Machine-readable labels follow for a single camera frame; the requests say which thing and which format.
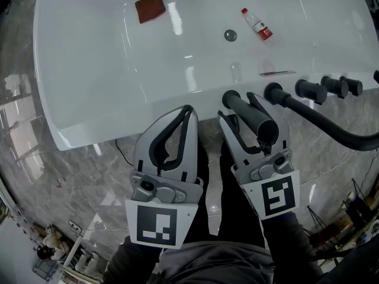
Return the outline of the person's left forearm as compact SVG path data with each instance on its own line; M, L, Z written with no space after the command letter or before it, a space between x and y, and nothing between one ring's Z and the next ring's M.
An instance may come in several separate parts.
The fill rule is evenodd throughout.
M161 248L132 243L127 236L109 262L103 284L147 284L161 252Z

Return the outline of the black curved tube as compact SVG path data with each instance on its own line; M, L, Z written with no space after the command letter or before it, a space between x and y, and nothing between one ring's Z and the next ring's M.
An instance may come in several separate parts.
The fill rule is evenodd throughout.
M379 132L372 135L355 135L342 129L322 114L294 99L279 83L269 83L264 90L264 98L271 104L279 104L302 116L326 133L339 144L356 151L379 149Z

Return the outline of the clear bottle red label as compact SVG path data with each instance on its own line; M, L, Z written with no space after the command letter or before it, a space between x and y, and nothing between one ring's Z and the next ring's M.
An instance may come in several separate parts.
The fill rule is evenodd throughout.
M250 26L251 29L254 30L254 32L260 37L262 41L267 41L270 38L272 38L273 33L268 28L268 26L259 18L252 15L247 8L243 8L241 10L241 13L247 22L247 24Z

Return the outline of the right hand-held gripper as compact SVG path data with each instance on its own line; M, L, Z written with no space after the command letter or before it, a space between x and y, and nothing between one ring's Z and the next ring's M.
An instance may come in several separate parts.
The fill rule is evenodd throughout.
M271 137L270 154L258 147L247 147L230 118L217 112L224 140L237 167L236 180L249 203L262 220L291 212L300 203L300 172L291 163L289 126L273 104L263 97L247 93L249 103L272 119L276 125L265 128L263 136Z

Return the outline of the person's right leg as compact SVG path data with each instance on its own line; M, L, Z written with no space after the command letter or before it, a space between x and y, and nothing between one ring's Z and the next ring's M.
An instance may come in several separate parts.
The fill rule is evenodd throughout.
M245 243L264 248L265 240L259 218L233 174L234 165L229 148L226 142L223 142L220 156L223 191L221 193L221 223L218 238L222 241Z

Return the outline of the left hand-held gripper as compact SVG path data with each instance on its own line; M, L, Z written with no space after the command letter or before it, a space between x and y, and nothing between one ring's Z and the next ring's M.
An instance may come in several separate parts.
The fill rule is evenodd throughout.
M167 162L165 144L179 126L177 157ZM190 105L161 116L139 137L133 158L133 194L125 200L132 243L161 249L182 247L203 195L203 180L197 177L197 148L198 118Z

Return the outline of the dark red cloth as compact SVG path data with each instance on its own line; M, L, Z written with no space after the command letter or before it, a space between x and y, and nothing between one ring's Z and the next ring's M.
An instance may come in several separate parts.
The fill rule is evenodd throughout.
M139 23L154 20L166 12L163 0L139 0L135 2Z

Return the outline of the person's right forearm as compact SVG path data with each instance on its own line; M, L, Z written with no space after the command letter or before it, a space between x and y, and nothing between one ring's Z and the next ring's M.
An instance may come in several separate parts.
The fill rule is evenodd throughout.
M275 284L316 284L323 277L317 263L310 261L314 251L295 213L263 220L262 226L274 261Z

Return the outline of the person's grey sweatshirt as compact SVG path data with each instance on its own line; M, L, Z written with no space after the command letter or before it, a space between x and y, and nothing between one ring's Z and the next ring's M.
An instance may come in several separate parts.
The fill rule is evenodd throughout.
M268 250L251 244L186 243L160 255L157 277L171 284L272 284L274 262Z

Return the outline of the white bathtub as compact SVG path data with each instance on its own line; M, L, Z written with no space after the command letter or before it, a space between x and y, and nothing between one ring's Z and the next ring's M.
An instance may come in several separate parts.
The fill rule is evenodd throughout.
M377 88L379 39L365 0L163 0L140 24L139 0L36 0L33 49L43 111L60 150L142 133L163 114L194 107L215 118L235 90L325 75ZM247 8L272 31L245 21ZM228 42L224 32L237 33Z

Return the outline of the black tripod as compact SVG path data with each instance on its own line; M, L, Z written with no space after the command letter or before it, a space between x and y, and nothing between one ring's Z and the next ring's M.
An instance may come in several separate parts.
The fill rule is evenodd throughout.
M357 233L363 229L374 217L374 214L379 211L379 206L371 209L368 200L362 193L355 179L352 179L352 183L354 190L342 201L341 209L344 210L352 221L354 233Z

